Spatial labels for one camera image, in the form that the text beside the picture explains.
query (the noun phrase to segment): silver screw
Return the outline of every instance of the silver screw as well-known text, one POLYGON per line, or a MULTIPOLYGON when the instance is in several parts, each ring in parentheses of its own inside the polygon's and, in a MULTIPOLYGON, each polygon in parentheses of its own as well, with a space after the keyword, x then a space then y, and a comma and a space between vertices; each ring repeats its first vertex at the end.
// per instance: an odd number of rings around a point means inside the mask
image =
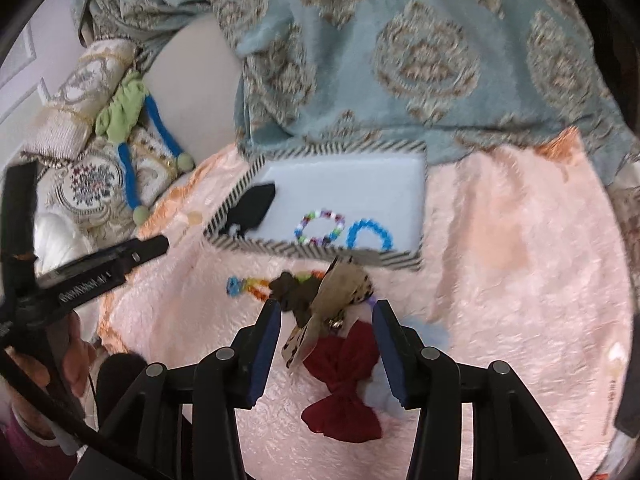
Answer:
POLYGON ((440 351, 433 346, 425 346, 420 352, 422 357, 428 359, 429 361, 435 361, 438 357, 440 357, 440 351))
POLYGON ((225 346, 216 351, 218 361, 229 361, 234 355, 236 355, 236 351, 230 346, 225 346))
POLYGON ((164 367, 161 364, 153 363, 152 365, 146 367, 146 374, 149 377, 158 377, 158 375, 160 375, 163 370, 164 367))
POLYGON ((511 372, 511 367, 504 361, 496 361, 494 363, 494 370, 500 375, 506 375, 511 372))

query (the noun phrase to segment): blue cord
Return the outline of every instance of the blue cord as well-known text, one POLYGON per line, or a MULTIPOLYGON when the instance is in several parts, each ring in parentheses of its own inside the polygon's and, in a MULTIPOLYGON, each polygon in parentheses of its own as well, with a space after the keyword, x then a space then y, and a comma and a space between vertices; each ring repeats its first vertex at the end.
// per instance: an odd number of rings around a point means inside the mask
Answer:
POLYGON ((127 197, 127 203, 131 209, 142 205, 138 198, 138 184, 136 182, 136 172, 131 164, 131 156, 129 154, 129 146, 126 142, 118 144, 118 155, 124 167, 124 193, 127 197))
POLYGON ((362 229, 369 229, 375 232, 375 234, 377 234, 380 237, 380 239, 382 240, 383 252, 390 251, 393 248, 394 246, 393 238, 391 237, 391 234, 389 234, 389 231, 387 231, 379 223, 374 222, 373 220, 364 220, 364 219, 360 220, 359 222, 356 222, 349 228, 349 233, 347 234, 348 248, 353 249, 355 247, 356 237, 358 236, 358 233, 362 229))
POLYGON ((178 145, 178 143, 175 142, 174 138, 169 133, 169 130, 167 130, 164 127, 164 124, 162 124, 160 112, 158 111, 158 105, 156 104, 156 101, 151 97, 151 95, 145 97, 145 106, 146 113, 149 114, 149 118, 151 119, 153 124, 155 124, 160 137, 162 137, 162 140, 164 140, 164 143, 169 148, 171 154, 176 157, 179 156, 182 153, 182 149, 178 145))

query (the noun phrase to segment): beige cushion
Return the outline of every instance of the beige cushion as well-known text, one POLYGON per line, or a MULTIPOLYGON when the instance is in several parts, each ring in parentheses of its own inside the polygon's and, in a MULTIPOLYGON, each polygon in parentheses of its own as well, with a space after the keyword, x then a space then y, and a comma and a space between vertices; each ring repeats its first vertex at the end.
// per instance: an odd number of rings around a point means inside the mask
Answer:
POLYGON ((240 76, 240 61, 210 14, 181 30, 144 77, 162 122, 197 164, 235 141, 240 76))

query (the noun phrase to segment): blue beaded bracelet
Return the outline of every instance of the blue beaded bracelet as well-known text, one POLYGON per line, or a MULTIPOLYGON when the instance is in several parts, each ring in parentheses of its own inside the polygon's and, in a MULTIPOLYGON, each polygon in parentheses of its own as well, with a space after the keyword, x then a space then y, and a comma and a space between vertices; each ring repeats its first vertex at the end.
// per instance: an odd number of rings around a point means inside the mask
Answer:
POLYGON ((380 237, 380 239, 382 240, 383 252, 390 251, 393 248, 393 238, 391 237, 391 234, 389 234, 389 231, 387 231, 379 223, 374 222, 373 220, 363 219, 359 222, 356 222, 349 228, 349 233, 347 234, 347 247, 349 249, 353 249, 355 247, 356 237, 362 229, 369 229, 375 232, 375 234, 380 237))

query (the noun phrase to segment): teal damask fabric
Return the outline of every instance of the teal damask fabric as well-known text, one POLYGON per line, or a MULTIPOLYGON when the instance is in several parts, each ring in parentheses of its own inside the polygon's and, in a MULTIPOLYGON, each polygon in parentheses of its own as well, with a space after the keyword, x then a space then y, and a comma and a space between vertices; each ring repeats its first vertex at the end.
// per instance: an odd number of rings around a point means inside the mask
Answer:
POLYGON ((441 164, 539 145, 573 124, 610 184, 633 150, 573 0, 76 0, 74 17, 90 16, 97 37, 138 41, 144 70, 204 12, 243 61, 247 156, 421 139, 441 164))

